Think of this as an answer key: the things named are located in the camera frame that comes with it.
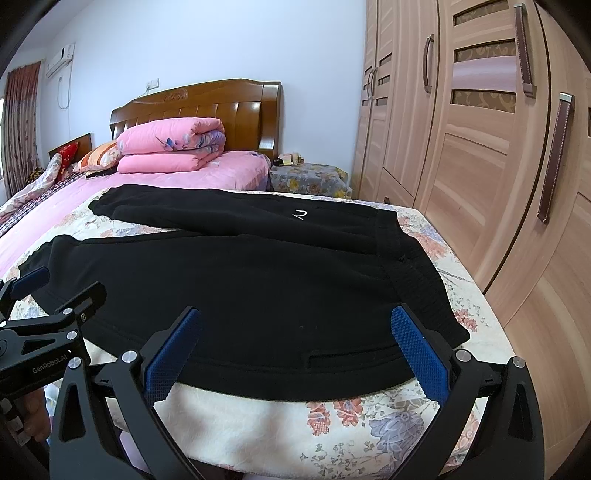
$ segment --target black pants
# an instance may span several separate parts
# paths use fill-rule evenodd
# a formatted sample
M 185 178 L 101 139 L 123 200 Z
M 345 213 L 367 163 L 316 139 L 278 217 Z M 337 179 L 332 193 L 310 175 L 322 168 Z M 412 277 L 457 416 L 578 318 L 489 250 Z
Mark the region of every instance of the black pants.
M 413 374 L 392 338 L 406 302 L 452 345 L 468 340 L 420 244 L 395 212 L 269 194 L 126 185 L 97 215 L 172 232 L 77 241 L 58 236 L 42 265 L 47 312 L 94 281 L 107 301 L 83 328 L 113 355 L 139 349 L 192 305 L 203 334 L 180 381 L 270 400 L 325 400 L 393 387 Z

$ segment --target wardrobe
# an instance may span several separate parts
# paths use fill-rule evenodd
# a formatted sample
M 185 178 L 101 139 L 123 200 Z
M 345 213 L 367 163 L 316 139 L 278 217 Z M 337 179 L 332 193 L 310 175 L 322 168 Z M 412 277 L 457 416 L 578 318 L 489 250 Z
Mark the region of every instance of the wardrobe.
M 367 6 L 354 195 L 418 209 L 483 291 L 549 477 L 591 419 L 591 73 L 533 0 Z

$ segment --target wardrobe handle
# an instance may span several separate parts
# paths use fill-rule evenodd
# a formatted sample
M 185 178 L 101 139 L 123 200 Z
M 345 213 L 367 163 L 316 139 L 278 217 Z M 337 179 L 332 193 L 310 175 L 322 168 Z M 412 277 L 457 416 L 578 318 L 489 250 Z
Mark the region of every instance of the wardrobe handle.
M 369 92 L 369 98 L 373 98 L 374 97 L 374 77 L 376 72 L 378 71 L 377 68 L 372 69 L 371 72 L 369 72 L 369 77 L 368 77 L 368 92 Z
M 556 180 L 558 179 L 558 171 L 562 162 L 564 142 L 566 140 L 572 110 L 574 110 L 574 96 L 568 93 L 561 93 L 556 125 L 554 126 L 554 136 L 550 145 L 550 155 L 548 156 L 548 166 L 546 167 L 544 178 L 544 187 L 542 188 L 542 197 L 540 199 L 540 207 L 538 208 L 538 219 L 542 223 L 548 223 L 550 219 L 552 197 L 556 189 Z
M 433 91 L 433 87 L 429 85 L 429 75 L 427 73 L 427 60 L 429 58 L 429 47 L 431 43 L 435 43 L 435 35 L 431 34 L 431 36 L 425 42 L 425 50 L 423 51 L 423 83 L 425 85 L 425 92 L 431 93 Z
M 517 53 L 519 55 L 519 65 L 521 66 L 521 81 L 523 83 L 523 93 L 525 96 L 535 98 L 535 85 L 531 75 L 530 50 L 527 46 L 527 37 L 525 35 L 525 17 L 527 9 L 525 4 L 515 4 L 515 40 L 517 42 Z

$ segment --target red pillow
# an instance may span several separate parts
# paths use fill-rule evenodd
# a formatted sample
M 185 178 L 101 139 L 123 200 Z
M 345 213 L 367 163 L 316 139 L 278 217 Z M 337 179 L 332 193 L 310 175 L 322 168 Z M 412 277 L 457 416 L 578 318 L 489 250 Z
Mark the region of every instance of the red pillow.
M 70 166 L 72 160 L 74 160 L 74 156 L 78 151 L 78 145 L 80 142 L 72 142 L 61 147 L 57 152 L 61 155 L 61 167 L 60 172 L 57 174 L 56 183 L 59 182 L 63 176 L 66 168 Z

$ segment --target pink quilt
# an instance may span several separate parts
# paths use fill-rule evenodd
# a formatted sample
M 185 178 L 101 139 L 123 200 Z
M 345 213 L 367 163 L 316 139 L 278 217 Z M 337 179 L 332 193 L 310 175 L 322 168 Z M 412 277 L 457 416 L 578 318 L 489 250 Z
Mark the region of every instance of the pink quilt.
M 123 155 L 192 150 L 226 141 L 219 118 L 165 118 L 136 125 L 117 138 Z
M 219 145 L 176 152 L 125 155 L 119 161 L 119 173 L 174 173 L 203 168 L 222 153 Z

